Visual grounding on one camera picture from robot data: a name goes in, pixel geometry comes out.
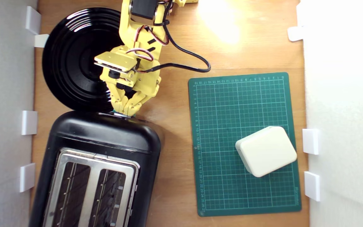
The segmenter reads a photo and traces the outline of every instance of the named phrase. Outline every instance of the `green cutting mat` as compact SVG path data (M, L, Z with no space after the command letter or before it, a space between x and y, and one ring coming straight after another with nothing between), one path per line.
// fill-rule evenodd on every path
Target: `green cutting mat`
M296 147L288 74L190 79L188 87L198 214L300 211L297 161L257 178L235 149L270 125L285 128Z

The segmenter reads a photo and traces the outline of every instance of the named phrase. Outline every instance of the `black cable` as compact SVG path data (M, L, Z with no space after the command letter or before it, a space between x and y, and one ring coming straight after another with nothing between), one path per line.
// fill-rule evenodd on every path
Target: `black cable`
M166 27L166 25L169 24L169 21L166 20L166 17L167 17L167 14L169 13L169 10L173 6L173 0L170 0L170 1L172 1L172 2L169 3L166 6L166 9L164 11L163 20L162 20L162 26L163 26L163 29L164 29L166 35L167 35L167 38L170 40L170 42L177 49L181 50L182 52L184 52L186 54L189 54L191 56L194 56L194 57L202 60L206 64L207 69L199 69L199 68L194 68L194 67L191 67L191 66L185 66L185 65L181 65L181 64L177 64L177 63L165 63L165 64L162 64L162 65L158 65L158 66L152 67L151 69L147 69L147 70L145 70L143 72L153 72L153 71L156 71L156 70L159 70L159 69L163 69L163 68L166 68L166 67L176 67L176 68L187 69L187 70L190 70L190 71L195 71L195 72L200 72L200 73L209 72L211 70L211 64L205 58L203 58L202 56L199 56L196 53L193 53L193 52L191 52L189 50L186 50L186 49L180 47L179 45L177 45L177 43L173 40L172 36L170 35L170 32L169 32L169 30Z

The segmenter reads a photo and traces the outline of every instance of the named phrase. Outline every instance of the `robotic arm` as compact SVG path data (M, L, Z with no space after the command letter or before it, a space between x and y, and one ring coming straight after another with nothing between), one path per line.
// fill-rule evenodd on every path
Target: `robotic arm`
M166 16L174 4L183 7L197 0L123 0L119 34L124 45L95 57L95 64L103 67L100 79L111 94L115 112L132 116L150 98L155 97L160 69L178 67L196 72L209 72L211 66L203 57L178 46L167 30ZM175 63L161 65L160 51L169 42L179 50L206 63L207 69L197 69Z

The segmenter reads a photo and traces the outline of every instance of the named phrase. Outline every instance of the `white plastic box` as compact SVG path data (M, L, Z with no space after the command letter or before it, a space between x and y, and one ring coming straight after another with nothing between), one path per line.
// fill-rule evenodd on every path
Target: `white plastic box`
M269 126L236 142L247 171L262 177L297 159L297 153L284 128Z

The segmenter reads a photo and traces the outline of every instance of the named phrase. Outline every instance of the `wooden table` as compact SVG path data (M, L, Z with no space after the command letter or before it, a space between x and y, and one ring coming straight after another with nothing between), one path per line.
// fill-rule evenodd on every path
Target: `wooden table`
M288 27L297 23L295 6L298 3L298 0L200 0L198 4L175 9L169 17L168 27L176 42L207 58L212 70L202 74L175 68L163 69L157 97L147 102L138 113L140 118L166 129L166 144L160 155L148 227L309 225L309 202L303 187L303 172L308 169L308 164L302 151L301 136L302 128L306 127L303 49L301 42L288 41L286 32ZM42 33L51 32L60 20L77 10L96 6L119 10L120 5L120 0L39 0ZM33 138L32 161L36 163L37 176L52 123L59 115L70 111L47 88L41 58L42 49L36 49L34 107L39 112L39 125ZM171 45L163 49L160 62L205 66ZM282 71L290 75L302 211L199 217L193 175L188 79Z

